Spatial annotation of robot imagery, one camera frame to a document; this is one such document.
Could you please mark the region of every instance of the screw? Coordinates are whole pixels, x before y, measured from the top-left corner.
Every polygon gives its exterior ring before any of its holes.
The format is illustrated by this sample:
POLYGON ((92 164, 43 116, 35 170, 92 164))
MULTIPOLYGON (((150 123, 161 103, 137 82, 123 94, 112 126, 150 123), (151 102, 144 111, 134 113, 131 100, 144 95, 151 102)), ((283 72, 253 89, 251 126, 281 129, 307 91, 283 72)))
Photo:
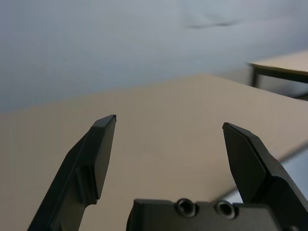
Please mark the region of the screw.
POLYGON ((191 218, 196 215, 196 205, 191 200, 182 198, 175 203, 175 210, 183 217, 191 218))
POLYGON ((235 210, 233 205, 228 201, 218 201, 215 205, 216 212, 226 219, 235 218, 235 210))

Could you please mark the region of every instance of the white wall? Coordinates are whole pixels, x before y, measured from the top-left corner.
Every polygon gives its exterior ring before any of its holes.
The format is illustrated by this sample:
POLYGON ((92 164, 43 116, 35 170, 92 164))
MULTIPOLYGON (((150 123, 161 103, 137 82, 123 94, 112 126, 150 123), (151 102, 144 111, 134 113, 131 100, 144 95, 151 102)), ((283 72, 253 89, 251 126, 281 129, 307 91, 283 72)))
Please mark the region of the white wall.
POLYGON ((0 111, 199 72, 239 78, 228 73, 246 61, 308 46, 298 2, 294 17, 193 29, 178 0, 1 1, 0 111))

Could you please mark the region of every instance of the beige tabletop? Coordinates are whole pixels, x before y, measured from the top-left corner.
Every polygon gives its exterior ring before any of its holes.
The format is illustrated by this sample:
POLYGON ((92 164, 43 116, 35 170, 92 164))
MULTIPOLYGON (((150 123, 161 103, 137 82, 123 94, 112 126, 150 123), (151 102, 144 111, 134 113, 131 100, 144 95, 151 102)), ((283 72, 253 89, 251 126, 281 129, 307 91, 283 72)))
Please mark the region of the beige tabletop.
POLYGON ((278 70, 286 73, 296 73, 308 76, 308 51, 252 62, 250 65, 263 69, 278 70))
POLYGON ((208 75, 97 93, 0 115, 1 230, 26 230, 66 153, 117 114, 101 200, 81 231, 124 231, 134 198, 213 200, 234 187, 222 125, 276 158, 308 139, 308 103, 208 75))

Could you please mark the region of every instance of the black metal table leg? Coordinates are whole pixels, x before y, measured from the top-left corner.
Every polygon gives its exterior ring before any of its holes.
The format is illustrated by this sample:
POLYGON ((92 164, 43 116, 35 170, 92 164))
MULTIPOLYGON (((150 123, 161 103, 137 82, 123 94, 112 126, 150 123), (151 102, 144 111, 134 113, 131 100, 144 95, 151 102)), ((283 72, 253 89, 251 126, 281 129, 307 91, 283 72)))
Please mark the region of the black metal table leg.
POLYGON ((251 86, 254 88, 257 88, 258 83, 259 83, 259 75, 258 75, 257 69, 253 67, 252 74, 251 74, 251 86))

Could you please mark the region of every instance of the table leg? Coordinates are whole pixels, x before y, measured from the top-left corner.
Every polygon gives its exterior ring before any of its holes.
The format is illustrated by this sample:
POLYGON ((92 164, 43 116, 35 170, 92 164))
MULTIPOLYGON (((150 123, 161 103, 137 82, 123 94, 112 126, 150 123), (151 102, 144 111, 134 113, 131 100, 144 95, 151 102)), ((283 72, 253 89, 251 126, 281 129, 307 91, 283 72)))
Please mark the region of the table leg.
POLYGON ((254 88, 257 88, 259 83, 259 75, 257 73, 256 68, 253 67, 252 73, 251 73, 251 86, 254 88))

